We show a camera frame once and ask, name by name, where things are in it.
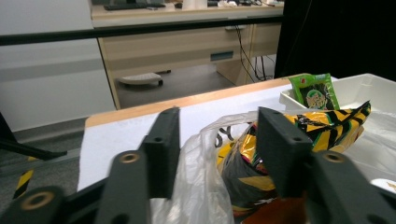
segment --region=gray floor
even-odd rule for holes
[[[271,55],[271,59],[275,60],[275,55]],[[273,62],[264,57],[264,64],[266,75],[273,76]],[[213,64],[175,69],[169,74],[162,74],[162,77],[163,86],[161,87],[156,84],[144,86],[119,85],[121,107],[150,104],[202,92],[227,89],[233,86],[233,83],[216,72],[216,66]],[[15,133],[15,136],[20,143],[32,147],[53,151],[78,151],[83,138],[84,120],[72,120],[26,130]],[[5,171],[9,167],[21,167],[26,161],[27,157],[25,156],[0,150],[0,215],[12,202],[21,176],[21,171],[9,173],[5,173]],[[44,186],[58,186],[64,189],[65,195],[73,194],[77,189],[78,172],[78,156],[67,161],[41,164],[35,168],[28,190]]]

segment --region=snack bag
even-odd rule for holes
[[[312,140],[311,150],[343,152],[361,135],[362,124],[370,113],[370,102],[366,102],[355,109],[284,116]],[[230,194],[235,217],[253,213],[276,198],[275,185],[256,151],[257,127],[257,122],[250,123],[237,141],[219,151],[218,170]]]
[[[290,77],[294,98],[300,104],[311,109],[340,109],[330,74],[302,74]]]

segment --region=desk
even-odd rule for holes
[[[103,6],[92,7],[94,28],[147,25],[154,23],[225,20],[235,18],[281,16],[283,7],[210,7],[183,10],[166,4],[156,11],[146,9],[106,11]],[[241,43],[249,58],[275,54],[280,23],[247,25],[241,30]],[[218,72],[235,85],[249,83],[248,74],[240,63],[240,43],[235,30],[225,27],[127,35],[99,38],[107,77],[117,109],[117,78],[150,72],[171,70],[198,64],[215,63]]]
[[[222,116],[255,111],[258,106],[283,110],[279,94],[290,88],[290,82],[280,78],[91,116],[81,146],[78,190],[105,178],[115,155],[137,149],[158,114],[167,108],[180,107],[182,147]]]

